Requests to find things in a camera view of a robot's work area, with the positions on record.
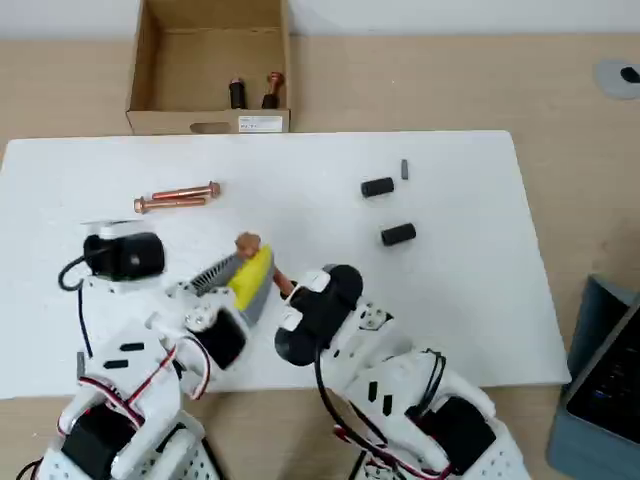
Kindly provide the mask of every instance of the cardboard box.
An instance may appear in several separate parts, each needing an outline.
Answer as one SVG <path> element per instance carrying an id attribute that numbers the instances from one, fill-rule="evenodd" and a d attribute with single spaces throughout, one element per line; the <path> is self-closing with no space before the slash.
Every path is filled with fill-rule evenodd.
<path id="1" fill-rule="evenodd" d="M 142 0 L 127 118 L 135 135 L 286 132 L 291 109 L 286 0 Z M 285 75 L 278 110 L 267 77 Z M 229 82 L 248 110 L 231 110 Z"/>

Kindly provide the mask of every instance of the round gray object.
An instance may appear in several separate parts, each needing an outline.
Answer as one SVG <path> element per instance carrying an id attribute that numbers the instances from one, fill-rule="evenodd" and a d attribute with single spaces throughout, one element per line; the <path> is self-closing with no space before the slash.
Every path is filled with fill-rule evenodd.
<path id="1" fill-rule="evenodd" d="M 595 67 L 595 78 L 598 86 L 606 95 L 613 98 L 640 98 L 640 83 L 625 80 L 622 70 L 632 68 L 640 74 L 640 65 L 622 60 L 603 60 Z"/>

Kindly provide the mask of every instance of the black cable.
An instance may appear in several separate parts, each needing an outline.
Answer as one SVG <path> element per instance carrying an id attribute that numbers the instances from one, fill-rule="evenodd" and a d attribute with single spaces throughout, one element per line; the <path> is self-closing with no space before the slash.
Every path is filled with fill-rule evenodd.
<path id="1" fill-rule="evenodd" d="M 329 415 L 331 415 L 331 418 L 333 418 L 333 421 L 336 423 L 336 425 L 341 427 L 345 431 L 346 436 L 356 445 L 358 445 L 363 450 L 370 452 L 374 456 L 384 460 L 388 465 L 395 465 L 395 459 L 391 455 L 380 450 L 379 448 L 373 447 L 367 440 L 362 438 L 362 436 L 358 432 L 356 432 L 347 424 L 347 422 L 345 422 L 345 420 L 340 416 L 336 408 L 333 406 L 333 403 L 331 403 L 331 399 L 329 398 L 329 394 L 327 393 L 327 388 L 325 387 L 324 380 L 322 379 L 320 359 L 322 357 L 323 350 L 324 349 L 322 345 L 316 345 L 316 354 L 313 366 L 316 374 L 316 383 L 318 384 L 318 392 L 320 393 L 322 403 L 329 412 Z"/>
<path id="2" fill-rule="evenodd" d="M 18 476 L 16 477 L 16 480 L 22 480 L 22 477 L 24 477 L 24 474 L 27 473 L 29 470 L 33 469 L 33 472 L 31 473 L 31 478 L 35 478 L 35 476 L 33 475 L 36 471 L 36 469 L 38 468 L 38 465 L 40 465 L 40 462 L 42 462 L 42 458 L 39 460 L 34 460 L 31 463 L 27 463 L 24 467 L 22 467 L 22 470 L 20 470 L 20 472 L 18 472 Z"/>
<path id="3" fill-rule="evenodd" d="M 80 330 L 82 331 L 82 338 L 84 340 L 84 346 L 87 349 L 87 355 L 89 358 L 93 358 L 93 349 L 91 348 L 91 342 L 89 341 L 87 324 L 84 321 L 84 312 L 82 307 L 82 282 L 80 282 L 80 288 L 78 289 L 78 320 L 80 321 Z"/>
<path id="4" fill-rule="evenodd" d="M 84 255 L 79 256 L 78 258 L 76 258 L 75 260 L 73 260 L 72 262 L 69 262 L 58 274 L 58 286 L 64 290 L 65 292 L 75 292 L 76 290 L 80 290 L 80 287 L 82 286 L 82 280 L 80 280 L 78 283 L 76 283 L 73 286 L 68 286 L 66 283 L 64 283 L 64 276 L 69 273 L 69 270 L 71 270 L 73 267 L 76 267 L 78 265 L 80 265 L 82 262 L 84 262 L 87 258 Z"/>
<path id="5" fill-rule="evenodd" d="M 356 459 L 356 463 L 353 465 L 353 468 L 351 469 L 351 473 L 349 474 L 349 477 L 347 478 L 347 480 L 356 480 L 356 478 L 358 478 L 358 473 L 360 473 L 360 467 L 362 467 L 362 464 L 364 463 L 364 457 L 367 456 L 367 452 L 365 452 L 364 450 L 360 451 L 360 455 L 358 455 L 358 458 Z"/>
<path id="6" fill-rule="evenodd" d="M 78 292 L 78 320 L 80 321 L 80 330 L 82 331 L 84 346 L 87 350 L 87 355 L 89 356 L 89 358 L 93 357 L 93 349 L 91 348 L 91 342 L 89 341 L 89 334 L 87 333 L 87 324 L 84 321 L 84 309 L 83 309 L 83 303 L 82 303 L 82 284 L 84 280 L 80 280 L 75 285 L 69 286 L 66 283 L 64 283 L 64 277 L 67 273 L 69 273 L 69 271 L 72 268 L 80 265 L 82 262 L 92 257 L 95 257 L 96 255 L 100 255 L 101 253 L 106 252 L 107 250 L 108 248 L 101 248 L 87 255 L 82 255 L 76 258 L 75 260 L 73 260 L 72 262 L 69 262 L 58 274 L 58 286 L 62 290 L 64 290 L 65 292 L 76 292 L 76 291 Z"/>
<path id="7" fill-rule="evenodd" d="M 431 376 L 429 377 L 427 388 L 425 389 L 422 398 L 415 407 L 417 416 L 420 417 L 424 416 L 429 410 L 429 405 L 433 401 L 433 397 L 435 397 L 436 393 L 438 392 L 438 387 L 440 387 L 440 382 L 442 381 L 442 376 L 444 375 L 444 369 L 447 366 L 447 357 L 442 355 L 440 352 L 436 352 L 429 348 L 425 351 L 425 353 L 432 353 L 433 355 L 435 355 L 436 359 L 433 363 L 433 369 L 431 370 Z"/>
<path id="8" fill-rule="evenodd" d="M 82 262 L 85 262 L 87 260 L 89 260 L 90 258 L 93 258 L 97 255 L 100 255 L 101 253 L 104 253 L 106 251 L 108 251 L 109 248 L 105 247 L 105 248 L 100 248 L 94 252 L 88 253 L 86 255 L 81 255 L 78 258 L 76 258 L 75 260 L 67 263 L 67 265 L 65 265 L 65 267 L 60 271 L 60 273 L 58 274 L 58 286 L 64 290 L 65 292 L 75 292 L 76 290 L 80 289 L 80 286 L 82 285 L 82 280 L 80 280 L 78 283 L 76 283 L 73 286 L 69 286 L 66 283 L 64 283 L 64 277 L 67 273 L 69 273 L 69 271 L 80 265 Z"/>

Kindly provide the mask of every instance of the box label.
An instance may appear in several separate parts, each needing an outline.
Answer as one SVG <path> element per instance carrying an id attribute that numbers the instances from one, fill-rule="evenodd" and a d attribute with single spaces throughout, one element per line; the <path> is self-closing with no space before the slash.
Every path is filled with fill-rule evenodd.
<path id="1" fill-rule="evenodd" d="M 238 117 L 238 131 L 240 133 L 281 133 L 282 117 L 243 115 Z"/>

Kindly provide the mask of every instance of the yellow sponge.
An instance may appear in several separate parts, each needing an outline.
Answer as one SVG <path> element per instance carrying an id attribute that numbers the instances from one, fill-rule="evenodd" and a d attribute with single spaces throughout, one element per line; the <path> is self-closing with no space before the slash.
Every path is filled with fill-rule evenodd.
<path id="1" fill-rule="evenodd" d="M 253 258 L 247 260 L 229 281 L 229 287 L 236 294 L 235 307 L 238 310 L 245 310 L 264 282 L 271 281 L 271 278 L 267 277 L 272 259 L 271 247 L 265 245 Z"/>

